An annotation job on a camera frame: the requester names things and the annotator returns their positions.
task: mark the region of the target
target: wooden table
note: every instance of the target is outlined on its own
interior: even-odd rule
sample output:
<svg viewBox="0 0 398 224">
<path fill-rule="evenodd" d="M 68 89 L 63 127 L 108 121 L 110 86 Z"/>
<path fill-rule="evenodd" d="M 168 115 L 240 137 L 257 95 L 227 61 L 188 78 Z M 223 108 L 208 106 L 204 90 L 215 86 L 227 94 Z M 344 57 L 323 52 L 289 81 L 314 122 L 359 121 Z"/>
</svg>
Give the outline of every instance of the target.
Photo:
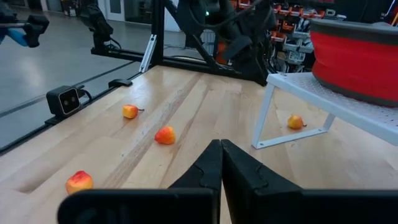
<svg viewBox="0 0 398 224">
<path fill-rule="evenodd" d="M 304 188 L 396 189 L 398 150 L 336 120 L 330 133 L 260 151 L 251 147 L 264 88 L 254 82 L 155 67 L 79 113 L 0 157 L 0 223 L 56 223 L 66 180 L 78 170 L 96 188 L 167 188 L 212 139 L 228 138 L 266 166 Z M 145 112 L 133 120 L 124 104 Z M 263 138 L 292 133 L 291 113 L 311 129 L 326 113 L 276 90 Z M 177 142 L 154 134 L 171 125 Z M 221 222 L 230 223 L 222 196 Z"/>
</svg>

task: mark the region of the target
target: black metal frame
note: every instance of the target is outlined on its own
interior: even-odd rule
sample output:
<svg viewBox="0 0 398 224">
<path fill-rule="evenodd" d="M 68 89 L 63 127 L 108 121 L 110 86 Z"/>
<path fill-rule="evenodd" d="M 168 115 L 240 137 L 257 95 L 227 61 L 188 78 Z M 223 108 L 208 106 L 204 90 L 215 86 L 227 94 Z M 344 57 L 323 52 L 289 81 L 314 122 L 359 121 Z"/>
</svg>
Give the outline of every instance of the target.
<svg viewBox="0 0 398 224">
<path fill-rule="evenodd" d="M 252 76 L 243 75 L 242 73 L 233 70 L 230 66 L 219 65 L 216 60 L 206 52 L 205 48 L 201 44 L 201 40 L 195 35 L 186 34 L 187 38 L 191 38 L 193 40 L 192 44 L 198 50 L 198 53 L 203 57 L 204 62 L 164 56 L 165 8 L 175 19 L 177 7 L 173 4 L 171 0 L 152 0 L 152 34 L 157 36 L 157 41 L 154 53 L 152 54 L 152 59 L 150 61 L 150 67 L 153 67 L 155 65 L 163 65 L 167 67 L 182 68 L 196 72 L 222 75 L 231 78 L 251 80 L 258 82 L 258 84 L 260 85 L 266 84 L 265 80 L 255 80 Z M 142 52 L 136 52 L 132 50 L 108 50 L 96 49 L 95 47 L 92 48 L 91 53 L 95 55 L 134 60 L 138 62 L 141 62 L 144 56 Z"/>
</svg>

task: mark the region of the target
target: red container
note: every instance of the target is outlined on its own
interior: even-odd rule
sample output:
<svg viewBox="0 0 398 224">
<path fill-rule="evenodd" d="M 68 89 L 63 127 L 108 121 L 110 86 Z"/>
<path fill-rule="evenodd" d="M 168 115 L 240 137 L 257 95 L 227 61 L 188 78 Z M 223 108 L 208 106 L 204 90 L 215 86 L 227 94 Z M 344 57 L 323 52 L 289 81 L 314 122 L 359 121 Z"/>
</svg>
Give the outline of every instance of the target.
<svg viewBox="0 0 398 224">
<path fill-rule="evenodd" d="M 358 100 L 398 107 L 398 28 L 313 19 L 315 78 Z"/>
</svg>

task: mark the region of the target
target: blue object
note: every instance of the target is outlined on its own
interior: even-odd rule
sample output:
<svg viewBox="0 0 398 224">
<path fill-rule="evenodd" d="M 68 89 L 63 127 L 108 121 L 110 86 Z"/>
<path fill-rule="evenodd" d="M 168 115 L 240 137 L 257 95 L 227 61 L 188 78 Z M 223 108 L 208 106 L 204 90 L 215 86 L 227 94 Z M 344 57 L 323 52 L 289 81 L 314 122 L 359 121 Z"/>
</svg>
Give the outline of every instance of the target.
<svg viewBox="0 0 398 224">
<path fill-rule="evenodd" d="M 0 44 L 4 40 L 5 36 L 9 36 L 12 40 L 17 42 L 19 45 L 27 47 L 27 43 L 24 39 L 25 34 L 15 29 L 0 28 Z"/>
</svg>

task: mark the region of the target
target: white metal bracket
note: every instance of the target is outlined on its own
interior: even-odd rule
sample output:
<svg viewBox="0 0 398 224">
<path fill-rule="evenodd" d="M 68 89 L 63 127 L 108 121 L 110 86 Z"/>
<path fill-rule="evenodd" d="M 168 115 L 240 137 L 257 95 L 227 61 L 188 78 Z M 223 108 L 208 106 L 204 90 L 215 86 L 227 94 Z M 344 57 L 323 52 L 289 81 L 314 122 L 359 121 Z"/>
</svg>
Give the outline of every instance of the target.
<svg viewBox="0 0 398 224">
<path fill-rule="evenodd" d="M 330 126 L 335 119 L 335 115 L 333 115 L 331 113 L 329 113 L 322 128 L 317 128 L 317 129 L 313 129 L 313 130 L 309 130 L 309 131 L 303 131 L 303 132 L 300 132 L 297 134 L 291 134 L 288 136 L 282 136 L 282 137 L 277 137 L 277 138 L 273 138 L 273 139 L 269 139 L 269 140 L 265 140 L 265 141 L 260 141 L 262 129 L 264 127 L 264 124 L 266 123 L 266 117 L 267 117 L 269 105 L 271 103 L 272 95 L 274 93 L 274 88 L 275 88 L 274 85 L 268 83 L 267 88 L 266 88 L 266 94 L 262 101 L 259 119 L 256 123 L 256 128 L 254 130 L 254 138 L 252 141 L 253 147 L 255 147 L 256 149 L 262 149 L 264 147 L 274 146 L 276 144 L 294 141 L 297 139 L 306 138 L 306 137 L 314 136 L 317 134 L 326 133 L 327 131 L 329 131 Z"/>
<path fill-rule="evenodd" d="M 144 56 L 142 58 L 141 65 L 138 72 L 144 73 L 148 70 L 150 60 L 152 59 L 152 54 L 154 53 L 156 46 L 157 35 L 151 34 L 149 37 L 147 48 L 145 49 Z"/>
</svg>

